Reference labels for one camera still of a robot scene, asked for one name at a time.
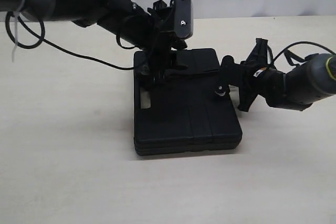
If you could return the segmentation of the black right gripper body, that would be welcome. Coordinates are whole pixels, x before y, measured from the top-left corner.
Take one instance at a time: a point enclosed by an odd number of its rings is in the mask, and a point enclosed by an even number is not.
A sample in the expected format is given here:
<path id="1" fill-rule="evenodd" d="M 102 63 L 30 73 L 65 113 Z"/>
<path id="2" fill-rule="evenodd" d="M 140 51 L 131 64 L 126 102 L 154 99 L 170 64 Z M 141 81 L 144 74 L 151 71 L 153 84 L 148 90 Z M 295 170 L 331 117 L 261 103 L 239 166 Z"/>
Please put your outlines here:
<path id="1" fill-rule="evenodd" d="M 273 65 L 258 60 L 230 64 L 230 85 L 239 98 L 273 97 Z"/>

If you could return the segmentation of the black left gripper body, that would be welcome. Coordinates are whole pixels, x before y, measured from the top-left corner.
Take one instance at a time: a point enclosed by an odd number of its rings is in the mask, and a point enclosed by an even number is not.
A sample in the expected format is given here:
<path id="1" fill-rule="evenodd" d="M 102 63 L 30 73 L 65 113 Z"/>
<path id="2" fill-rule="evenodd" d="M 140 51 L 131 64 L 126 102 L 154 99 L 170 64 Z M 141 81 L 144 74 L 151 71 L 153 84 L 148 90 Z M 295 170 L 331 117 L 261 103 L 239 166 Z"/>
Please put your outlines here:
<path id="1" fill-rule="evenodd" d="M 125 40 L 131 45 L 126 50 L 138 48 L 149 53 L 152 49 L 186 49 L 187 40 L 178 38 L 173 30 L 173 5 L 174 0 L 168 4 L 159 0 L 144 10 L 131 2 L 125 15 Z"/>

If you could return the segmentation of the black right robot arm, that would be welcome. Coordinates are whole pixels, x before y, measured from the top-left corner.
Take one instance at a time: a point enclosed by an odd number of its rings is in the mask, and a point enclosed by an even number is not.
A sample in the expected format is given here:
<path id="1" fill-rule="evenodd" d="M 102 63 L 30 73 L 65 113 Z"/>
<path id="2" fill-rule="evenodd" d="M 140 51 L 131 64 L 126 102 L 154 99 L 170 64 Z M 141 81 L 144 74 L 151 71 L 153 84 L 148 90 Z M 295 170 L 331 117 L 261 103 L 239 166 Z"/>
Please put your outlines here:
<path id="1" fill-rule="evenodd" d="M 302 58 L 287 46 L 281 54 L 292 66 L 289 72 L 276 68 L 268 40 L 257 38 L 244 61 L 225 68 L 228 84 L 239 89 L 240 111 L 249 111 L 258 96 L 271 108 L 303 111 L 335 95 L 335 52 L 326 49 Z"/>

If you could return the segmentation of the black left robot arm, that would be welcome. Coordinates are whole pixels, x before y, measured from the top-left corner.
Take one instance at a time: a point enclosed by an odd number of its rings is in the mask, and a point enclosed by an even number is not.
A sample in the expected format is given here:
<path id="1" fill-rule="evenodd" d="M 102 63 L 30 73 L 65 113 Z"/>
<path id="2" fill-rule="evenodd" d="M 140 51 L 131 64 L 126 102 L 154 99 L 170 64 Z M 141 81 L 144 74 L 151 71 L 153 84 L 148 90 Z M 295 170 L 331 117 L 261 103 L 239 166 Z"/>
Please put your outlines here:
<path id="1" fill-rule="evenodd" d="M 132 70 L 146 84 L 184 77 L 188 66 L 178 53 L 193 34 L 192 0 L 158 0 L 143 9 L 133 0 L 1 0 L 5 28 L 15 48 L 34 49 L 46 41 L 45 23 L 69 21 L 98 25 L 116 42 L 139 49 Z"/>

